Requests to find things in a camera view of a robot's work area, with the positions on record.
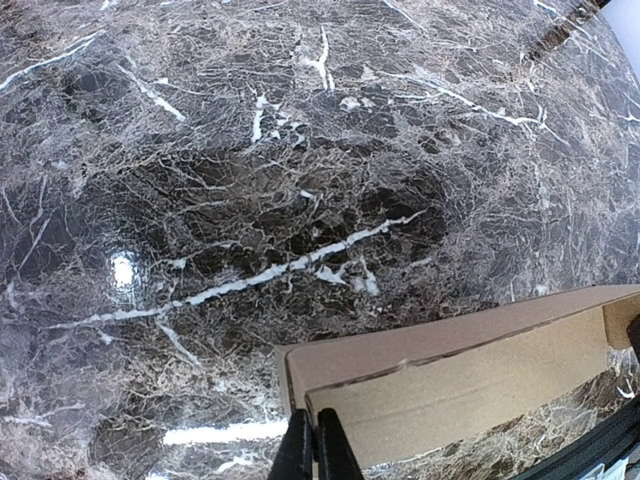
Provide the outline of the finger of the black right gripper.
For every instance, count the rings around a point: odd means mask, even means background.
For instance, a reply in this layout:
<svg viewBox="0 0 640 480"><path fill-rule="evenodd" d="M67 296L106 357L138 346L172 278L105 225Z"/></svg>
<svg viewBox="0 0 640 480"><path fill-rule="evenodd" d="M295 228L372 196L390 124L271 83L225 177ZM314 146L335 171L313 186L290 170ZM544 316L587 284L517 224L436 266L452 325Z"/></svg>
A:
<svg viewBox="0 0 640 480"><path fill-rule="evenodd" d="M640 315L630 321L626 333L633 351L640 353Z"/></svg>

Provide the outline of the brown cardboard box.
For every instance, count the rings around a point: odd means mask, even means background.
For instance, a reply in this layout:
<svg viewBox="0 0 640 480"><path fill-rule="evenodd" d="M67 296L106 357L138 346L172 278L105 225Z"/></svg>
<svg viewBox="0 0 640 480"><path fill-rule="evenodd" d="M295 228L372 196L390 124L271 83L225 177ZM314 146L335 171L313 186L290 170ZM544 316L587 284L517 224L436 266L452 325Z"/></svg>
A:
<svg viewBox="0 0 640 480"><path fill-rule="evenodd" d="M591 286L406 328L279 346L287 411L334 409L362 467L405 460L574 390L629 346L635 285Z"/></svg>

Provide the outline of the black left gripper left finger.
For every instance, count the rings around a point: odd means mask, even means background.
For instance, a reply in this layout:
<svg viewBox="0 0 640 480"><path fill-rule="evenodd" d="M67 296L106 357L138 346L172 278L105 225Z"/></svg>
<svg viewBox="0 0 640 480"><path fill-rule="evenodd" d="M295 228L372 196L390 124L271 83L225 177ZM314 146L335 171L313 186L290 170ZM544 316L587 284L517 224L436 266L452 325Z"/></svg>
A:
<svg viewBox="0 0 640 480"><path fill-rule="evenodd" d="M289 419L269 480L311 480L313 453L314 431L309 414L304 409L297 409Z"/></svg>

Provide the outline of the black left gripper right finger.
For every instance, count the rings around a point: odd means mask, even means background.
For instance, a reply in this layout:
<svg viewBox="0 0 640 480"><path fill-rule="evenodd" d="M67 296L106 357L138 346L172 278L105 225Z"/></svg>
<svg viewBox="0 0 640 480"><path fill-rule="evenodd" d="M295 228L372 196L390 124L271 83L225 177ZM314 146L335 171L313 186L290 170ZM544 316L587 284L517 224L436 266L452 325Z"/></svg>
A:
<svg viewBox="0 0 640 480"><path fill-rule="evenodd" d="M363 480L362 471L346 437L337 412L318 413L316 429L320 480Z"/></svg>

